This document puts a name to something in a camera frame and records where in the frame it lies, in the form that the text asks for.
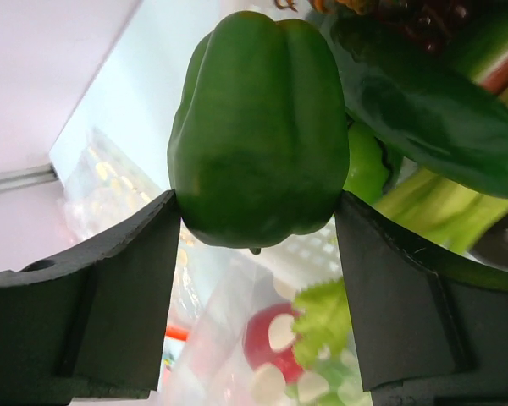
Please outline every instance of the green leafy vegetable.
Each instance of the green leafy vegetable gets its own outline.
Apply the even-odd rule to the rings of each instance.
[[[297,363],[308,369],[327,349],[332,357],[338,357],[352,329],[343,279],[313,285],[299,292],[293,306],[302,312],[293,326],[300,337],[294,345]]]

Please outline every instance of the orange object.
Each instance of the orange object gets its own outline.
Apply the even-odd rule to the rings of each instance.
[[[190,332],[180,327],[167,326],[165,336],[169,338],[173,338],[175,340],[185,342],[188,340]]]

